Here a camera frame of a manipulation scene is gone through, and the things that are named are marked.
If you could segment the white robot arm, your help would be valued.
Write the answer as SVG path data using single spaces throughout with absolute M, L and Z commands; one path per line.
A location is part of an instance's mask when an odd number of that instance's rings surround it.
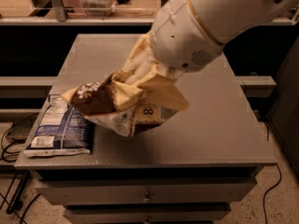
M 298 1 L 168 0 L 122 70 L 112 76 L 116 108 L 126 110 L 144 100 L 185 110 L 188 102 L 175 86 L 178 77 L 202 70 L 232 39 L 275 19 Z

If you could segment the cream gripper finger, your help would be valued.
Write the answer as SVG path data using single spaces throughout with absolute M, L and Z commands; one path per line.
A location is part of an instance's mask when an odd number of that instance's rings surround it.
M 125 83 L 130 73 L 115 72 L 111 77 L 113 104 L 118 111 L 126 110 L 136 105 L 142 96 L 142 90 L 135 85 Z
M 188 101 L 176 87 L 175 81 L 159 74 L 147 74 L 136 82 L 143 91 L 143 98 L 153 105 L 160 105 L 177 111 L 185 111 Z

